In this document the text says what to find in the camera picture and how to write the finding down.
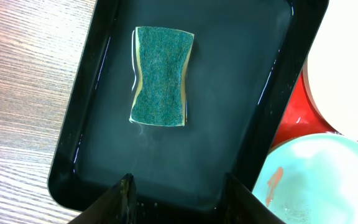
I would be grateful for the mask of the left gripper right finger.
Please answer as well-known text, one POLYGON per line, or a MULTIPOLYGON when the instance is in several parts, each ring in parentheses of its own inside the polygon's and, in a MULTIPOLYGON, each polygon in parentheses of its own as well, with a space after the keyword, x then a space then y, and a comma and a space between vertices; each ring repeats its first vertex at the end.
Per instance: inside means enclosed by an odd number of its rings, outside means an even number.
POLYGON ((222 194, 224 224, 284 224, 232 174, 222 194))

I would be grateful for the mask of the white round plate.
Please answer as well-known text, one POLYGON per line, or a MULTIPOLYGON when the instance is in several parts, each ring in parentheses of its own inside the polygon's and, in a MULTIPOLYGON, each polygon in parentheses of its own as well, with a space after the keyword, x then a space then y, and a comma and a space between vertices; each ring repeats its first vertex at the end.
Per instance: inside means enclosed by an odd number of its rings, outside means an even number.
POLYGON ((307 59, 306 82, 319 114, 358 141, 358 0, 332 0, 307 59))

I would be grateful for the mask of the light blue plate front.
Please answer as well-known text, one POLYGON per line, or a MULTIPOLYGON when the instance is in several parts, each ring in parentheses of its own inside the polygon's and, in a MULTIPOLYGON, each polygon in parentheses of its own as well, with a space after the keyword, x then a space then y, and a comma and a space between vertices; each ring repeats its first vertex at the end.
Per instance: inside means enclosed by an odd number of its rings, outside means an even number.
POLYGON ((287 141, 252 193, 285 223, 358 223, 358 142, 328 133, 287 141))

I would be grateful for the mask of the green yellow sponge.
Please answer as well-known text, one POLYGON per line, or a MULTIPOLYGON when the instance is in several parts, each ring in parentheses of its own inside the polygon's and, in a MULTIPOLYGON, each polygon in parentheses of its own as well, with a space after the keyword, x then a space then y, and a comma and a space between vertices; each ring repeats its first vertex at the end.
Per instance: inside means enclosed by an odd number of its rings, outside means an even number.
POLYGON ((135 91, 129 121, 184 126, 185 82, 195 35, 165 27, 136 27, 132 34, 135 91))

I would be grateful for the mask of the red plastic tray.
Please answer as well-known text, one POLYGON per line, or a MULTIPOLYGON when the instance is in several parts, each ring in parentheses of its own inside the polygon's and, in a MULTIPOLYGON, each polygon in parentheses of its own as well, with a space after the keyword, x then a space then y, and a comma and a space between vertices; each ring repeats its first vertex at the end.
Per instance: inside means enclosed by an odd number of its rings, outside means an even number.
POLYGON ((358 81, 312 74, 304 68, 274 144, 314 133, 339 133, 358 141, 358 81))

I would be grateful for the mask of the black rectangular tray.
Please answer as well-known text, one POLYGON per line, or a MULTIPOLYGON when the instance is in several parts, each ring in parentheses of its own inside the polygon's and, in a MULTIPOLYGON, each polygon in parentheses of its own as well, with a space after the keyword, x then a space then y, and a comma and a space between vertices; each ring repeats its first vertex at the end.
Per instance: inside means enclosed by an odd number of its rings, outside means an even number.
POLYGON ((51 197, 82 211, 130 173, 140 204, 208 213, 227 173, 253 187, 327 7, 327 0, 98 1, 48 177, 51 197), (183 127, 129 121, 137 26, 195 36, 183 127))

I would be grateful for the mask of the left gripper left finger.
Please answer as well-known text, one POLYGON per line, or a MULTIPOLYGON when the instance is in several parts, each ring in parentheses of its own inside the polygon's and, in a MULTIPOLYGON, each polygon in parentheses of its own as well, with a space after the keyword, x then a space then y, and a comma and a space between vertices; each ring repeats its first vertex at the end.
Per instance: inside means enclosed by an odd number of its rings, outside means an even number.
POLYGON ((126 174, 68 224, 134 224, 136 210, 134 176, 126 174))

